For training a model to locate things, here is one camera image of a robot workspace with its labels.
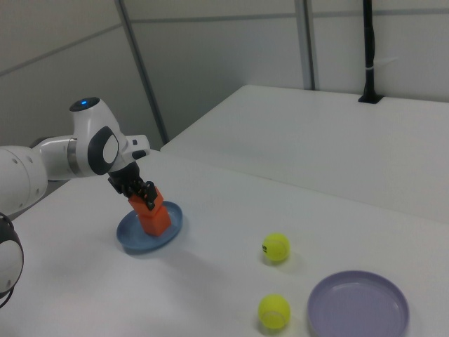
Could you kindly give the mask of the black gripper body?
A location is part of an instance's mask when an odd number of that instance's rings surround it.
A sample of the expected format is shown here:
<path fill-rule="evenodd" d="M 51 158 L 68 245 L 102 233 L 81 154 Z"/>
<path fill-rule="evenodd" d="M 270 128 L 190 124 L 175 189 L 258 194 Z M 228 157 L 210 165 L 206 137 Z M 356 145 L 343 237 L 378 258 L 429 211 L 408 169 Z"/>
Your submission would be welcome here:
<path fill-rule="evenodd" d="M 109 183 L 119 194 L 142 195 L 145 191 L 145 182 L 140 177 L 140 168 L 137 163 L 130 163 L 118 171 L 109 172 L 108 175 Z"/>

